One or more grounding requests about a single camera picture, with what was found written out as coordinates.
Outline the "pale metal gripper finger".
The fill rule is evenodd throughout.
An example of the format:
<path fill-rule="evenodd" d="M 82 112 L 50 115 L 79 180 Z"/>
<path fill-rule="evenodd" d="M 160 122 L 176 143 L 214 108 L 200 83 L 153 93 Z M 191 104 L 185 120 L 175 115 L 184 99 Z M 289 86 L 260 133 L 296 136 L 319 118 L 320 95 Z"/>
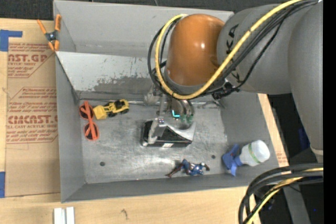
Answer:
<path fill-rule="evenodd" d="M 196 123 L 192 123 L 189 126 L 166 126 L 167 132 L 171 137 L 171 141 L 174 142 L 193 142 Z"/>
<path fill-rule="evenodd" d="M 154 144 L 159 136 L 161 136 L 165 130 L 164 118 L 155 118 L 149 121 L 148 143 Z"/>

